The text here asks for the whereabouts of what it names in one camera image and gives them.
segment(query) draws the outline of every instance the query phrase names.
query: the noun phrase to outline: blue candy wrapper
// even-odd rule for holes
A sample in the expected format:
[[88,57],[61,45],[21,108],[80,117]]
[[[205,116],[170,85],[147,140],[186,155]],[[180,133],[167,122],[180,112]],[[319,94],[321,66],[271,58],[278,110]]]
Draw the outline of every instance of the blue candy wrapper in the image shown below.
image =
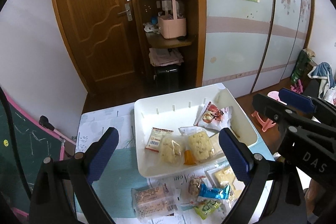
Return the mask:
[[224,188],[209,188],[204,183],[199,188],[199,198],[205,199],[228,199],[230,195],[230,185]]

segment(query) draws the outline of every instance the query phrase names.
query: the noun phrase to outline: blue gripper pad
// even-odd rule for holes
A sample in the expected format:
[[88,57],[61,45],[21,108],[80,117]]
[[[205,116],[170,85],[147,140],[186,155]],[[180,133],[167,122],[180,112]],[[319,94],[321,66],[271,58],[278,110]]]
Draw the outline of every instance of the blue gripper pad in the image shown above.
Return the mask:
[[279,90],[279,98],[288,105],[301,110],[304,113],[314,113],[315,105],[310,98],[297,94],[289,89],[282,88]]
[[252,152],[237,140],[229,128],[220,131],[218,140],[237,179],[247,185],[250,182],[249,172],[253,168]]
[[100,140],[92,143],[85,152],[85,154],[88,154],[86,157],[88,159],[86,179],[90,185],[100,179],[118,143],[118,130],[109,127]]

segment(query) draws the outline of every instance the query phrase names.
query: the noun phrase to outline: pink basket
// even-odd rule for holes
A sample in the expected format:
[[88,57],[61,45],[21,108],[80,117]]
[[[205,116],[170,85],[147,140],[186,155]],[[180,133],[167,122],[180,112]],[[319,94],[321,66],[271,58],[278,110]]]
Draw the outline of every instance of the pink basket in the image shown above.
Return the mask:
[[187,23],[185,18],[178,19],[176,11],[176,0],[172,0],[173,19],[168,19],[168,14],[158,18],[159,29],[166,39],[184,37],[187,34]]

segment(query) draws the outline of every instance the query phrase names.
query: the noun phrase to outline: white lettering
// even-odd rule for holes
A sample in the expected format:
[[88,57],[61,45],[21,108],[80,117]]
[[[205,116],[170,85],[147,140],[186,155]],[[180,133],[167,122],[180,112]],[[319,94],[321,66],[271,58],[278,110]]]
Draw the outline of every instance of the white lettering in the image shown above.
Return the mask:
[[314,165],[314,167],[316,168],[316,165],[317,165],[317,161],[318,161],[319,159],[316,159],[316,160],[314,160],[310,165]]
[[324,167],[327,167],[327,165],[326,165],[326,164],[322,164],[321,168],[319,169],[319,171],[320,171],[321,173],[324,172]]
[[303,156],[304,161],[308,161],[310,159],[310,153],[306,152],[306,154]]

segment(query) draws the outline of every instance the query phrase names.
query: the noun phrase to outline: green candy wrapper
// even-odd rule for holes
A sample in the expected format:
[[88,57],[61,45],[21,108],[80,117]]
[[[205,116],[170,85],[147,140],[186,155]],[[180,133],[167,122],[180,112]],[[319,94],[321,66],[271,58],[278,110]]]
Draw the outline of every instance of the green candy wrapper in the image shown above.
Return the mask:
[[205,220],[210,214],[216,211],[221,204],[214,200],[207,200],[197,207],[194,207],[195,212]]

